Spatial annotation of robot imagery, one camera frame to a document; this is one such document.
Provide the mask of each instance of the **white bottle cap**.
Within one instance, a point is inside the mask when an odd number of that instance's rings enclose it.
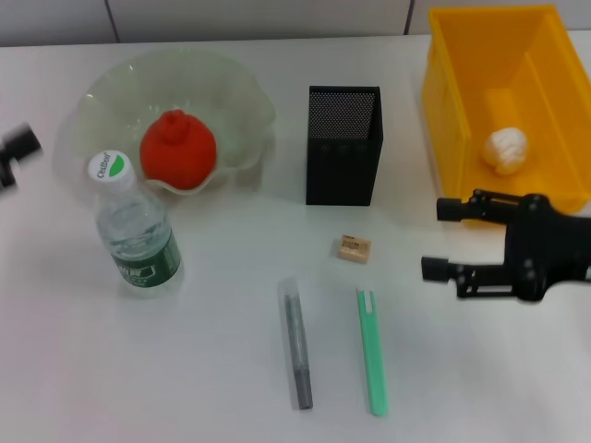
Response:
[[[114,194],[127,191],[136,183],[136,173],[129,158],[118,150],[104,150],[89,163],[92,180]]]

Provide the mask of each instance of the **white ball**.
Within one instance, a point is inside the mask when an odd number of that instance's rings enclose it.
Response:
[[[487,139],[482,150],[484,160],[500,175],[519,170],[527,156],[527,137],[516,127],[505,127]]]

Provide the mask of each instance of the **green pen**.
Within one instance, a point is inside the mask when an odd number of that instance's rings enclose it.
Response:
[[[358,291],[357,303],[361,321],[363,352],[366,360],[369,405],[371,413],[383,416],[388,413],[388,389],[381,355],[376,296],[373,291]]]

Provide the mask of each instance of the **plastic water bottle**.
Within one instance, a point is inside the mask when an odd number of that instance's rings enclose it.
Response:
[[[97,154],[88,172],[101,190],[99,234],[124,280],[145,296],[175,291],[181,256],[163,204],[138,184],[123,152]]]

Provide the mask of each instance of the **yellow plastic bin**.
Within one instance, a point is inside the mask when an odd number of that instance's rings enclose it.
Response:
[[[423,106],[443,192],[542,193],[564,212],[591,198],[591,86],[554,6],[434,8]],[[520,128],[527,159],[497,175],[486,139]]]

